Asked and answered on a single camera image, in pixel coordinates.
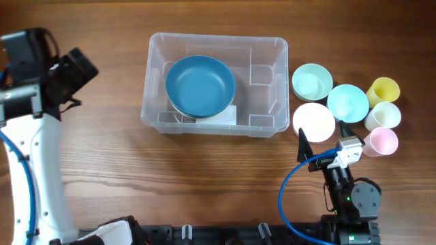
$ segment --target bowl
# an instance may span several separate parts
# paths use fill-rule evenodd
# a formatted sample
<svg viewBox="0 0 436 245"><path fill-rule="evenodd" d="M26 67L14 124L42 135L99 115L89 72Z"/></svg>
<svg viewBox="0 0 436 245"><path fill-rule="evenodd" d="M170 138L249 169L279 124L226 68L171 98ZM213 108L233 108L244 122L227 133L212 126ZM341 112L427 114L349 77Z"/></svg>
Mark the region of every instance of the bowl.
<svg viewBox="0 0 436 245"><path fill-rule="evenodd" d="M227 65L202 55L177 61L166 76L165 87L176 110L192 118L222 112L236 93L236 81Z"/></svg>

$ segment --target white cup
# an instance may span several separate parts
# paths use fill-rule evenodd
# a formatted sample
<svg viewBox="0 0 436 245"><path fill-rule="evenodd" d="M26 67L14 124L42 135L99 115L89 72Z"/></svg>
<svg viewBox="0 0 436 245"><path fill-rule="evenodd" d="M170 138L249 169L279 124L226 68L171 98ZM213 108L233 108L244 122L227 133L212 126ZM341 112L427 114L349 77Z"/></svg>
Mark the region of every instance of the white cup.
<svg viewBox="0 0 436 245"><path fill-rule="evenodd" d="M401 122L401 112L393 103L380 102L375 105L367 118L365 119L365 127L372 131L378 127L393 128Z"/></svg>

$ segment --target wood grain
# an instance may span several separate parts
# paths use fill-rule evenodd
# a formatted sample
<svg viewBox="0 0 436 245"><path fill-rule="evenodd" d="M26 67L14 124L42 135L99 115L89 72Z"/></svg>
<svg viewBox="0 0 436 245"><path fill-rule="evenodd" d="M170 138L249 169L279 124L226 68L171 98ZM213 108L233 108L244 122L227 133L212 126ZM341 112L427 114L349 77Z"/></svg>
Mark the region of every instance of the wood grain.
<svg viewBox="0 0 436 245"><path fill-rule="evenodd" d="M434 1L153 2L0 5L0 32L42 26L62 53L75 46L100 74L63 115L61 170L77 227L133 214L141 224L282 224L277 193L296 166L292 129L270 139L161 135L140 122L150 36L156 32L283 37L290 75L304 63L326 67L337 84L367 90L395 79L403 114L389 157L364 157L355 177L383 189L383 244L436 243L436 18ZM2 67L5 53L0 54ZM302 102L290 91L291 115ZM362 137L369 132L353 125ZM334 146L339 132L314 144ZM13 233L4 152L0 163L0 244ZM285 193L291 221L327 213L321 173L297 172Z"/></svg>

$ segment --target plastic cup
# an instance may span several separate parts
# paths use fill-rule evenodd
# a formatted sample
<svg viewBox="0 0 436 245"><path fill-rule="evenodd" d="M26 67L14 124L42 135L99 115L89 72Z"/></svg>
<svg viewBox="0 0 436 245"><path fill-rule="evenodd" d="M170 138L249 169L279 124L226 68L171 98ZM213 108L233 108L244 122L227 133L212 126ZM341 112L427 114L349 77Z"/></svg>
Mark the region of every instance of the plastic cup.
<svg viewBox="0 0 436 245"><path fill-rule="evenodd" d="M378 78L367 92L370 107L374 108L378 103L393 102L400 97L400 87L390 78Z"/></svg>
<svg viewBox="0 0 436 245"><path fill-rule="evenodd" d="M391 129L378 127L364 139L363 154L368 157L380 157L395 152L398 148L398 137Z"/></svg>
<svg viewBox="0 0 436 245"><path fill-rule="evenodd" d="M365 93L358 87L344 84L334 88L327 98L327 108L337 121L356 123L369 111L369 102Z"/></svg>
<svg viewBox="0 0 436 245"><path fill-rule="evenodd" d="M301 105L292 119L294 132L302 128L309 142L323 142L332 136L336 122L332 112L318 103Z"/></svg>
<svg viewBox="0 0 436 245"><path fill-rule="evenodd" d="M297 98L313 102L325 98L333 88L333 78L317 64L300 66L292 76L292 89Z"/></svg>
<svg viewBox="0 0 436 245"><path fill-rule="evenodd" d="M372 131L378 127L389 129L398 126L401 122L401 112L393 103L380 102L371 110L365 119L365 127Z"/></svg>

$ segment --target plastic storage container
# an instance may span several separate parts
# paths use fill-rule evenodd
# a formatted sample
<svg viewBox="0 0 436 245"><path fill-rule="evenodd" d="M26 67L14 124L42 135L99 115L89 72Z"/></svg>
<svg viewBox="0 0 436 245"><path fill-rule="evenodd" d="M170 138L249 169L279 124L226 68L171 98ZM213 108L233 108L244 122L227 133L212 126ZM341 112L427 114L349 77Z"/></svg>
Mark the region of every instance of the plastic storage container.
<svg viewBox="0 0 436 245"><path fill-rule="evenodd" d="M236 79L236 125L198 124L170 103L165 79L171 66L192 55L224 62ZM156 33L150 38L141 120L162 133L271 137L290 124L287 43L279 37Z"/></svg>

